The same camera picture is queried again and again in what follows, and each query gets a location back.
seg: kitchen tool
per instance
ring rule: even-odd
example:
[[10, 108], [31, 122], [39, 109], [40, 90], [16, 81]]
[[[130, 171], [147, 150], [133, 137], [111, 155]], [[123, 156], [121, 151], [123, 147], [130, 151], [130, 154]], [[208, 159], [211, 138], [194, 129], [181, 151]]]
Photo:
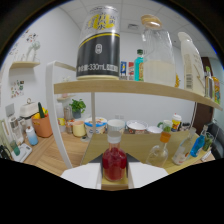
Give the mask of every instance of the kitchen tool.
[[144, 134], [148, 124], [144, 121], [130, 120], [127, 121], [127, 127], [130, 134]]
[[161, 125], [162, 125], [162, 130], [163, 131], [170, 132], [171, 131], [171, 128], [172, 128], [172, 125], [173, 125], [173, 122], [172, 121], [169, 121], [169, 120], [164, 120], [163, 122], [160, 122], [157, 125], [157, 127], [160, 128]]
[[[107, 120], [102, 117], [96, 117], [96, 134], [103, 134], [106, 132], [106, 124]], [[93, 135], [93, 123], [92, 123], [92, 117], [87, 118], [85, 120], [85, 128], [86, 133], [89, 138]]]
[[119, 119], [112, 119], [107, 122], [107, 132], [119, 131], [121, 134], [124, 133], [125, 122]]
[[162, 128], [158, 128], [156, 126], [150, 126], [150, 127], [147, 128], [147, 131], [149, 133], [161, 133], [163, 131], [163, 129]]
[[73, 135], [76, 137], [82, 137], [86, 135], [84, 121], [73, 122]]
[[30, 145], [36, 145], [38, 143], [37, 135], [32, 126], [27, 127], [26, 134], [27, 134]]

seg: white lid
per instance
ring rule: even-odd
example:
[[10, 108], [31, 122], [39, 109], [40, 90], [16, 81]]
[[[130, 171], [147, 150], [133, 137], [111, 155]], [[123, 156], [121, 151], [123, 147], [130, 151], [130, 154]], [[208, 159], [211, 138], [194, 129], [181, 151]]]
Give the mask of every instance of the white lid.
[[121, 141], [121, 133], [119, 131], [109, 131], [107, 141], [112, 144], [119, 143]]
[[195, 132], [196, 132], [196, 128], [191, 127], [190, 130], [189, 130], [190, 135], [191, 135], [191, 136], [194, 135]]
[[26, 132], [32, 132], [33, 131], [33, 127], [32, 126], [28, 126], [26, 129]]
[[177, 115], [177, 114], [173, 115], [173, 119], [176, 120], [176, 121], [181, 121], [182, 120], [181, 116]]
[[184, 40], [192, 41], [191, 37], [187, 33], [184, 33], [184, 32], [179, 32], [178, 37], [180, 41], [184, 41]]

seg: orange container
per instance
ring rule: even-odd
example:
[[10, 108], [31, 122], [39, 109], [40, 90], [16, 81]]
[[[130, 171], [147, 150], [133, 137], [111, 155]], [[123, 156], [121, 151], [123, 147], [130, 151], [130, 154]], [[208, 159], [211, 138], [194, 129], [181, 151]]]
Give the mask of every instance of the orange container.
[[34, 119], [32, 117], [32, 122], [33, 122], [33, 127], [36, 131], [36, 134], [39, 137], [47, 138], [53, 134], [49, 116], [45, 118], [41, 118], [41, 119]]

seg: small potted plant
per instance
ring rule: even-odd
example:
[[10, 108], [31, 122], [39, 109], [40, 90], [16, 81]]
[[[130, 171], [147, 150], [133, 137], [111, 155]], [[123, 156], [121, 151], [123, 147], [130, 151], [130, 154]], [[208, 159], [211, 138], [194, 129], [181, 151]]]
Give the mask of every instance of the small potted plant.
[[72, 114], [74, 118], [81, 118], [81, 113], [85, 111], [86, 105], [82, 99], [73, 100], [72, 104], [69, 104], [72, 107]]

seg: mug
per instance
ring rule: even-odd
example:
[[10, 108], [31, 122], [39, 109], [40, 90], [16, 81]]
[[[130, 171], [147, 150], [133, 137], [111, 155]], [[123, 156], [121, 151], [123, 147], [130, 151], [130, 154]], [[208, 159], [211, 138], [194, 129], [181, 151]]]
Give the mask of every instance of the mug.
[[172, 121], [169, 121], [169, 120], [164, 120], [163, 122], [160, 122], [157, 125], [157, 127], [159, 128], [160, 125], [162, 125], [163, 131], [170, 132], [171, 131], [171, 128], [172, 128], [172, 125], [173, 125], [173, 122]]
[[73, 135], [76, 137], [82, 137], [86, 134], [84, 121], [73, 122]]
[[107, 122], [107, 132], [119, 131], [121, 134], [124, 133], [125, 122], [119, 119], [112, 119]]

